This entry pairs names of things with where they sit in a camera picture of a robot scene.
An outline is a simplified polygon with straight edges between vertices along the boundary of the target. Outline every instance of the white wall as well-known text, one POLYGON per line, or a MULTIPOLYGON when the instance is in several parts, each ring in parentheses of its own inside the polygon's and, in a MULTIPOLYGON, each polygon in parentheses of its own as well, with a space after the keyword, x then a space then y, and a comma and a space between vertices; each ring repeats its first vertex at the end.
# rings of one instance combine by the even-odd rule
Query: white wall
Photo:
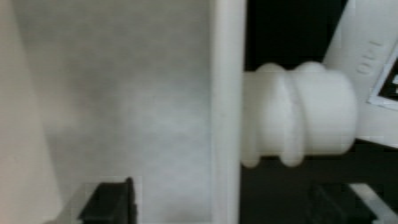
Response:
POLYGON ((209 221, 202 0, 14 0, 64 211, 137 181, 140 221, 209 221))
POLYGON ((0 223, 42 224, 60 197, 30 71, 7 0, 0 1, 0 223))

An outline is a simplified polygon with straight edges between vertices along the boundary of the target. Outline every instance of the dark background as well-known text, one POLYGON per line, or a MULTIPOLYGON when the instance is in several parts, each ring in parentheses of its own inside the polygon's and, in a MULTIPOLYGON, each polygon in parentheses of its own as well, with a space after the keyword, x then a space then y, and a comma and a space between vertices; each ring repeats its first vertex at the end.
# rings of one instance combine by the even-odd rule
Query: dark background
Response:
MULTIPOLYGON (((321 61, 346 0, 249 0, 245 70, 321 61)), ((343 156, 307 157, 297 168, 265 158, 241 167, 241 224, 304 224, 309 186, 396 182, 398 151, 357 141, 343 156)))

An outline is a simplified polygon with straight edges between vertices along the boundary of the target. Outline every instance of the white plastic part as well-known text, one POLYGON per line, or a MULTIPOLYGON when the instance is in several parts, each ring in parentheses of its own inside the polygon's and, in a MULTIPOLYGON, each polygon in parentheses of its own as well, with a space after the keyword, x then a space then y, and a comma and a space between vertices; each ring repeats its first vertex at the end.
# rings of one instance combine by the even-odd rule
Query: white plastic part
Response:
POLYGON ((245 0, 213 1, 211 191, 213 223, 238 223, 245 0))
POLYGON ((350 80, 321 64, 286 71, 266 64, 245 76, 241 162, 254 167, 261 155, 297 166, 304 155, 346 152, 357 126, 357 100, 350 80))
POLYGON ((353 83, 357 138, 398 148, 398 111, 368 103, 384 69, 391 69, 398 40, 396 10, 396 0, 350 0, 323 63, 346 74, 353 83))
POLYGON ((398 224, 398 215, 389 208, 382 198, 378 197, 368 184, 350 184, 352 191, 355 192, 359 199, 364 202, 373 214, 376 215, 376 220, 373 224, 398 224))
POLYGON ((28 63, 9 0, 0 0, 0 223, 42 224, 62 209, 28 63))

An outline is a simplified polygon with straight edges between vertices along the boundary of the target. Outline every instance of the white bellows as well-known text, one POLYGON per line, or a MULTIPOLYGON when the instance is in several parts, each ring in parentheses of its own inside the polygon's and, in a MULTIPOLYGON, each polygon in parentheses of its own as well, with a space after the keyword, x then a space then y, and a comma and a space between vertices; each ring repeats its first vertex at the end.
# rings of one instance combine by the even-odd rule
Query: white bellows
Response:
POLYGON ((355 138, 357 100, 344 74, 304 63, 266 64, 245 74, 241 163, 279 156, 297 166, 305 155, 344 153, 355 138))

